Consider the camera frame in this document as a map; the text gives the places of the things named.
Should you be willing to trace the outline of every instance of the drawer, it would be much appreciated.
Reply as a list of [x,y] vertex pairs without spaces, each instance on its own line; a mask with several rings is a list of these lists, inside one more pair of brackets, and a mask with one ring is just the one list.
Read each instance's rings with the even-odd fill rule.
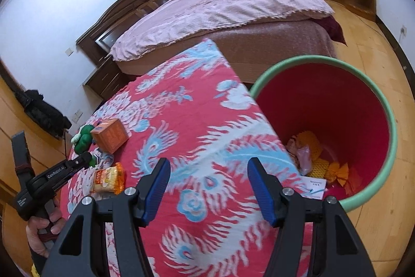
[[115,93],[122,89],[128,84],[128,78],[125,74],[119,73],[114,79],[108,84],[108,86],[102,91],[101,97],[104,100],[110,99]]
[[98,95],[101,95],[102,91],[119,73],[121,73],[119,67],[109,58],[85,82],[85,85],[89,86]]

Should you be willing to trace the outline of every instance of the wooden shelf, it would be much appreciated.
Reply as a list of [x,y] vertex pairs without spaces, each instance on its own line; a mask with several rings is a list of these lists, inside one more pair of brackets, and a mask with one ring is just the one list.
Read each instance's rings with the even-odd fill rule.
[[356,10],[359,10],[359,11],[362,11],[362,12],[366,12],[367,14],[370,14],[370,15],[374,15],[375,14],[371,9],[366,8],[366,7],[364,7],[364,6],[360,5],[360,4],[352,4],[352,3],[347,3],[346,2],[346,5],[351,6],[352,8],[354,8]]

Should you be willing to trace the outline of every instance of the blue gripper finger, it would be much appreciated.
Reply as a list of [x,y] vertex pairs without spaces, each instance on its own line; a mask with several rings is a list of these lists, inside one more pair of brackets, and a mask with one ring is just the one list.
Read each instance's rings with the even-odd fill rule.
[[161,158],[150,175],[142,177],[137,185],[140,200],[144,202],[142,221],[148,225],[157,214],[161,199],[170,179],[170,162]]
[[268,174],[257,157],[248,161],[248,179],[257,198],[262,216],[272,227],[277,223],[274,199],[267,186]]

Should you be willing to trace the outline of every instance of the orange box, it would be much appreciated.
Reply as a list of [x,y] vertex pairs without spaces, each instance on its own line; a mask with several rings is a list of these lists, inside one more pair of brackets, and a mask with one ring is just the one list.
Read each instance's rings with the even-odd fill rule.
[[107,119],[102,121],[92,131],[97,146],[103,151],[113,154],[127,140],[128,135],[120,119]]

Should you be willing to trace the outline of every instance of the plastic bag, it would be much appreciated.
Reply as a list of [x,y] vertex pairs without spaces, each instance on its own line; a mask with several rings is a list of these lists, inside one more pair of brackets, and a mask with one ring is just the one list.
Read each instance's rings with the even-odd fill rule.
[[297,145],[295,144],[295,136],[291,137],[291,139],[288,140],[286,149],[295,166],[300,168],[300,162],[297,158]]
[[297,149],[297,158],[300,162],[300,174],[305,176],[308,173],[310,173],[313,169],[310,147],[304,146],[302,148]]

